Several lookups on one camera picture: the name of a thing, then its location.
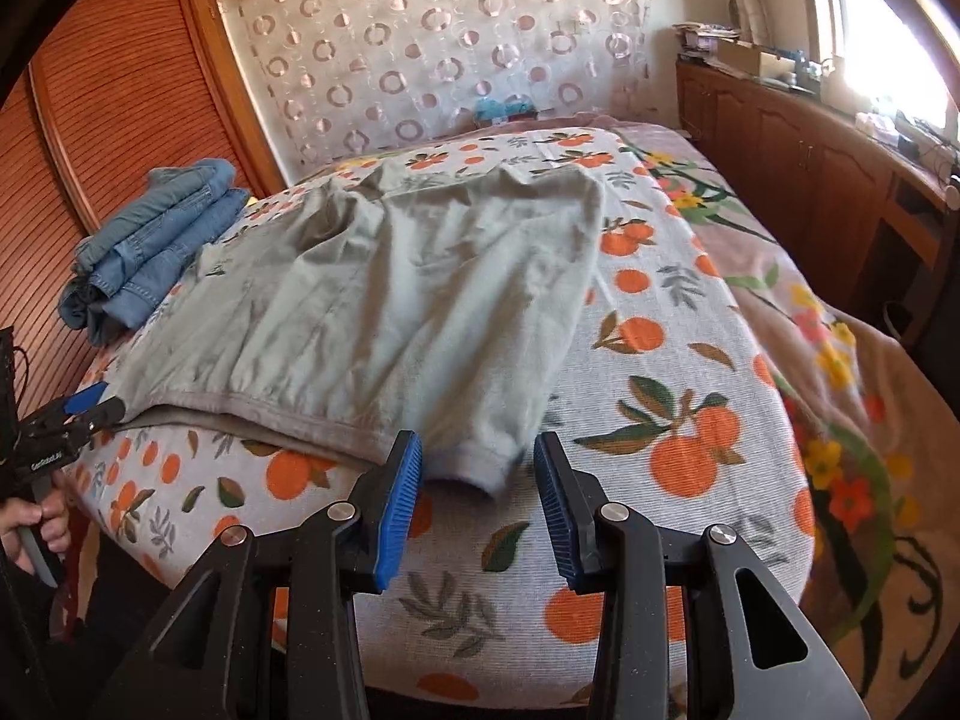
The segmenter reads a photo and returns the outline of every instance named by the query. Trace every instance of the wooden wardrobe door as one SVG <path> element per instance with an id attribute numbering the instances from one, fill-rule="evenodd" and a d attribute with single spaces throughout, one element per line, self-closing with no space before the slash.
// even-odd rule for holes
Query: wooden wardrobe door
<path id="1" fill-rule="evenodd" d="M 32 62 L 67 189 L 99 223 L 143 191 L 151 167 L 223 157 L 237 168 L 237 186 L 259 190 L 191 8 L 190 0 L 78 0 Z"/>
<path id="2" fill-rule="evenodd" d="M 30 355 L 21 416 L 73 391 L 93 357 L 86 333 L 68 330 L 56 315 L 83 231 L 61 196 L 31 108 L 20 79 L 0 109 L 0 326 L 13 324 L 13 341 Z"/>

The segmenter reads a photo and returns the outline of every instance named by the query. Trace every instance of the wooden cabinet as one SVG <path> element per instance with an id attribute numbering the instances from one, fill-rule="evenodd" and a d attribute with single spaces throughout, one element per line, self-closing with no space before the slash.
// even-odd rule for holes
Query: wooden cabinet
<path id="1" fill-rule="evenodd" d="M 680 62 L 678 88 L 696 146 L 813 290 L 850 307 L 891 194 L 893 157 L 829 109 L 752 81 Z"/>

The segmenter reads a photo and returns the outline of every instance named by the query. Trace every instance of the bed sheet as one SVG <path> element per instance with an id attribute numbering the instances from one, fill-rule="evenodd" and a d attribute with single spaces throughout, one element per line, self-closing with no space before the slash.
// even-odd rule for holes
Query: bed sheet
<path id="1" fill-rule="evenodd" d="M 542 427 L 560 434 L 573 466 L 656 524 L 693 533 L 733 524 L 799 598 L 813 555 L 813 509 L 784 405 L 730 289 L 630 146 L 582 127 L 474 133 L 340 165 L 251 205 L 226 237 L 269 223 L 323 181 L 355 183 L 384 158 L 411 172 L 453 175 L 575 163 L 607 182 L 597 272 Z M 109 380 L 168 308 L 101 353 L 85 383 Z M 222 528 L 299 525 L 345 498 L 360 470 L 168 425 L 97 440 L 71 477 L 104 532 L 172 585 Z M 679 687 L 679 591 L 667 600 Z M 600 596 L 574 595 L 557 573 L 529 458 L 496 501 L 462 485 L 429 485 L 400 575 L 383 596 L 356 599 L 365 678 L 477 706 L 584 704 L 601 604 Z M 281 596 L 281 642 L 284 626 Z"/>
<path id="2" fill-rule="evenodd" d="M 696 230 L 790 413 L 816 552 L 800 607 L 892 720 L 960 619 L 960 425 L 891 338 L 810 292 L 709 161 L 654 125 L 614 127 Z"/>

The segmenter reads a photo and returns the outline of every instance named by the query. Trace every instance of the metal screw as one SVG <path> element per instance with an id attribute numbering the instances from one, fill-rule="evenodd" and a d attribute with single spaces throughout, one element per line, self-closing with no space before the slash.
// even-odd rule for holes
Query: metal screw
<path id="1" fill-rule="evenodd" d="M 352 503 L 347 503 L 347 501 L 337 501 L 326 510 L 326 515 L 334 522 L 346 522 L 353 519 L 356 513 L 356 507 Z"/>
<path id="2" fill-rule="evenodd" d="M 736 541 L 736 531 L 730 525 L 710 525 L 710 539 L 727 546 Z"/>
<path id="3" fill-rule="evenodd" d="M 226 531 L 220 533 L 220 543 L 229 547 L 240 546 L 247 540 L 247 529 L 243 525 L 230 525 Z"/>
<path id="4" fill-rule="evenodd" d="M 627 509 L 622 503 L 605 503 L 600 507 L 600 517 L 608 519 L 610 522 L 623 522 L 630 517 L 630 509 Z"/>

